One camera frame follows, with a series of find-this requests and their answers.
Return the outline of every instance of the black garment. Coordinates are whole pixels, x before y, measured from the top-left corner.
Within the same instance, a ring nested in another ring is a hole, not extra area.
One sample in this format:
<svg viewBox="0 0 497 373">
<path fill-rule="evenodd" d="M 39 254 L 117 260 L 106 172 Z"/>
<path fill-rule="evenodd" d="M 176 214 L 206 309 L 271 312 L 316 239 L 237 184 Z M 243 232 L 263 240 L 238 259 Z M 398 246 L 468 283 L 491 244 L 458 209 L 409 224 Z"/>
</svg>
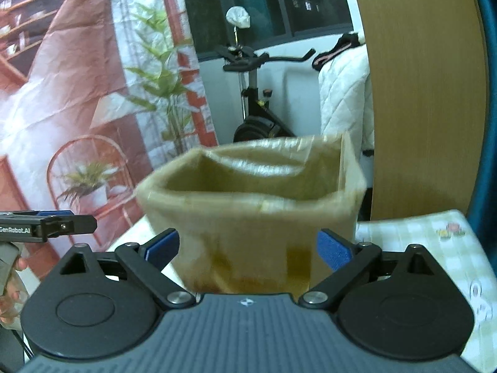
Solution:
<svg viewBox="0 0 497 373">
<path fill-rule="evenodd" d="M 359 42 L 358 34 L 343 34 L 332 50 L 316 56 L 312 61 L 312 68 L 316 71 L 321 71 L 326 63 L 336 58 L 340 53 L 359 46 L 361 46 L 361 43 Z"/>
</svg>

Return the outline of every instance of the silver screw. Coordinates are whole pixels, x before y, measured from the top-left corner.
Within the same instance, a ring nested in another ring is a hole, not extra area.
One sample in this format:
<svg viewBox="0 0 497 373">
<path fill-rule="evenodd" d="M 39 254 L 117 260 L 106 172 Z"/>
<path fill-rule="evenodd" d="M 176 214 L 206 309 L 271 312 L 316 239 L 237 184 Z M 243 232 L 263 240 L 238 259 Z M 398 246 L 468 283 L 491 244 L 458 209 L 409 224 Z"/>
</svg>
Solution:
<svg viewBox="0 0 497 373">
<path fill-rule="evenodd" d="M 303 299 L 309 304 L 321 304 L 328 300 L 328 295 L 322 291 L 308 291 L 304 294 Z"/>
<path fill-rule="evenodd" d="M 167 295 L 167 301 L 172 304 L 185 304 L 192 298 L 193 296 L 186 291 L 175 291 Z"/>
</svg>

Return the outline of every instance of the blue gripper pad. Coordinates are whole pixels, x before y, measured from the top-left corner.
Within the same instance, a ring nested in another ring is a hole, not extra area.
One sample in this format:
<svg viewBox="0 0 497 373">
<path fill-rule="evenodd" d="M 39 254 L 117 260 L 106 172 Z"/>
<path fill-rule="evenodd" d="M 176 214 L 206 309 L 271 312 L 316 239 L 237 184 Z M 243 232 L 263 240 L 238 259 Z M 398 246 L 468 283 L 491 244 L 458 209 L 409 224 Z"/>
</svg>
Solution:
<svg viewBox="0 0 497 373">
<path fill-rule="evenodd" d="M 340 269 L 352 260 L 350 247 L 342 244 L 325 231 L 320 231 L 317 234 L 317 253 L 333 271 Z"/>
<path fill-rule="evenodd" d="M 140 253 L 143 258 L 159 270 L 163 270 L 180 251 L 180 234 L 168 229 L 143 244 Z"/>
</svg>

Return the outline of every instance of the exercise bike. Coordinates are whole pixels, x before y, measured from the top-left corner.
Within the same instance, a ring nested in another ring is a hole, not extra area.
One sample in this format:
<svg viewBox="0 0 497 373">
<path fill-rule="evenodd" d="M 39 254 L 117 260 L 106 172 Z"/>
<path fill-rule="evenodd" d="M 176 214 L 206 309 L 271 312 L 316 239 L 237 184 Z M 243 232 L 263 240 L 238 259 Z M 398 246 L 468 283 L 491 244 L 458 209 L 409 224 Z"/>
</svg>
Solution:
<svg viewBox="0 0 497 373">
<path fill-rule="evenodd" d="M 304 57 L 271 57 L 268 53 L 258 56 L 248 46 L 219 46 L 216 52 L 228 63 L 223 66 L 227 72 L 240 74 L 240 86 L 242 89 L 242 113 L 244 122 L 240 125 L 233 138 L 233 142 L 244 142 L 247 140 L 267 139 L 273 137 L 295 137 L 295 134 L 285 123 L 279 119 L 271 109 L 269 102 L 273 91 L 265 89 L 262 92 L 263 99 L 259 99 L 257 70 L 268 62 L 305 62 L 309 60 L 316 51 L 309 50 Z M 248 87 L 245 83 L 244 73 L 248 72 Z"/>
</svg>

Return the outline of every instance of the exercise bike handlebar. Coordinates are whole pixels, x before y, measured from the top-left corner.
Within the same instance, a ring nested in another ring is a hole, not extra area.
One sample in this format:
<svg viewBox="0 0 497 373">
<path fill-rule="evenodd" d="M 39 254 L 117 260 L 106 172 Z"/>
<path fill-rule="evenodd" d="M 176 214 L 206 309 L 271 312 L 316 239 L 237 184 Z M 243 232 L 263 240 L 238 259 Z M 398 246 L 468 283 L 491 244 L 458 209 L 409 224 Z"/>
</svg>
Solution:
<svg viewBox="0 0 497 373">
<path fill-rule="evenodd" d="M 309 50 L 301 58 L 289 57 L 289 56 L 275 56 L 271 57 L 268 53 L 263 53 L 260 56 L 248 56 L 246 53 L 248 49 L 241 48 L 233 51 L 229 51 L 226 47 L 218 47 L 216 51 L 230 63 L 223 66 L 224 71 L 228 72 L 238 72 L 245 73 L 255 70 L 261 67 L 267 62 L 298 62 L 302 63 L 309 60 L 316 51 L 314 49 Z M 242 56 L 237 56 L 237 52 L 242 52 Z"/>
</svg>

